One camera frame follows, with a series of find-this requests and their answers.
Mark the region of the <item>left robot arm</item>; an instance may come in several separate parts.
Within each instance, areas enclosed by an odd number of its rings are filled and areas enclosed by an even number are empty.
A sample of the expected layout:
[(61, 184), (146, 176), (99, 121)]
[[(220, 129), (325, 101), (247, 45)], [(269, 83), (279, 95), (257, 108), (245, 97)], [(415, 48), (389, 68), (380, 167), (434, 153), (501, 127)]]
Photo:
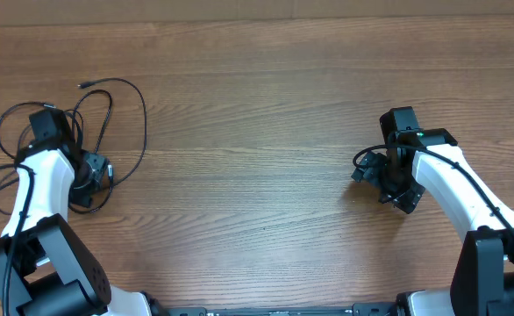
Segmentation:
[(5, 315), (163, 315), (142, 292), (112, 286), (68, 224), (68, 200), (81, 149), (66, 112), (30, 117), (35, 136), (12, 168), (18, 192), (0, 236), (0, 300)]

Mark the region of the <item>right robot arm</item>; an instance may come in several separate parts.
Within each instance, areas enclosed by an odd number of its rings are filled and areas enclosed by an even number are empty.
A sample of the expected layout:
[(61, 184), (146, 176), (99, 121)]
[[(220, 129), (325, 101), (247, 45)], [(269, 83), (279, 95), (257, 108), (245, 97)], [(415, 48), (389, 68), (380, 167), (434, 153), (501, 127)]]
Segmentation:
[(354, 158), (352, 178), (379, 201), (412, 213), (429, 192), (462, 241), (453, 280), (442, 290), (409, 291), (393, 303), (353, 305), (354, 315), (514, 315), (514, 211), (468, 164), (444, 128), (423, 129), (410, 107), (379, 119), (384, 142)]

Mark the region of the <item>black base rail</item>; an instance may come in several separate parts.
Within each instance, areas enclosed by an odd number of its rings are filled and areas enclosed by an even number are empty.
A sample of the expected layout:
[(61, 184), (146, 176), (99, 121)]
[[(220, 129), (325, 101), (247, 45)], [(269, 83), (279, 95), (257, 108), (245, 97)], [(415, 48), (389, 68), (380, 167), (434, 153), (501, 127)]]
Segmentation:
[(406, 316), (398, 302), (354, 303), (350, 306), (207, 309), (205, 307), (167, 307), (144, 292), (152, 315), (162, 316)]

